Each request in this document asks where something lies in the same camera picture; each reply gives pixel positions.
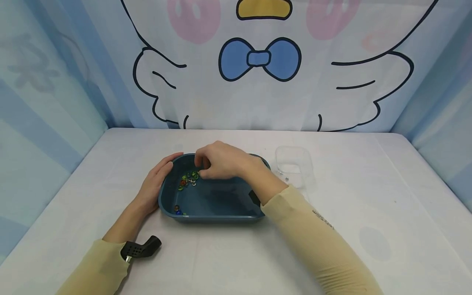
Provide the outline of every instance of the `right hand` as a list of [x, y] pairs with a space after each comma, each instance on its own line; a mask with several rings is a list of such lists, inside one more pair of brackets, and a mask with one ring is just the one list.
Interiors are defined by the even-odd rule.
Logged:
[[195, 153], [195, 166], [203, 164], [204, 170], [200, 170], [203, 179], [243, 177], [251, 166], [260, 163], [261, 159], [221, 141], [204, 146]]

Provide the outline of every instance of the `cartoon bird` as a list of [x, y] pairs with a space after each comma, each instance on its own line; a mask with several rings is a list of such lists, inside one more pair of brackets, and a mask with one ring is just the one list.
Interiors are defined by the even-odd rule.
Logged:
[[144, 44], [135, 82], [157, 119], [180, 128], [342, 131], [375, 120], [379, 101], [408, 81], [414, 62], [398, 47], [437, 1], [122, 4]]

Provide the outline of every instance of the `blue bow tie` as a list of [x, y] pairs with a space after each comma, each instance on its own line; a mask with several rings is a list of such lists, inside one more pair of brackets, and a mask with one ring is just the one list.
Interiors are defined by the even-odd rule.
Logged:
[[242, 38], [233, 38], [221, 47], [218, 67], [226, 81], [236, 81], [253, 67], [263, 67], [267, 74], [286, 82], [295, 77], [301, 62], [300, 48], [288, 38], [277, 38], [261, 51]]

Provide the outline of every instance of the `white tablecloth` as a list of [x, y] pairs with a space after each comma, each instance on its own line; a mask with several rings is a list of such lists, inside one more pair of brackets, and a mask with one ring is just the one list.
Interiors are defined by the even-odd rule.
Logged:
[[[472, 215], [400, 135], [111, 129], [0, 266], [1, 294], [53, 294], [161, 158], [222, 140], [264, 157], [301, 146], [310, 202], [354, 248], [386, 294], [470, 294]], [[137, 241], [162, 240], [134, 262], [121, 294], [321, 294], [268, 218], [183, 225], [160, 212]]]

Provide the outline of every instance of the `left hand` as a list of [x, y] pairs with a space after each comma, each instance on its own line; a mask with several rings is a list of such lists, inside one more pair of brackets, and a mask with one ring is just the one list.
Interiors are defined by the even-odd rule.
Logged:
[[172, 163], [173, 159], [183, 154], [182, 152], [176, 152], [175, 154], [167, 156], [152, 168], [144, 179], [138, 195], [131, 204], [143, 210], [145, 215], [156, 211], [159, 208], [157, 198], [162, 182], [174, 166]]

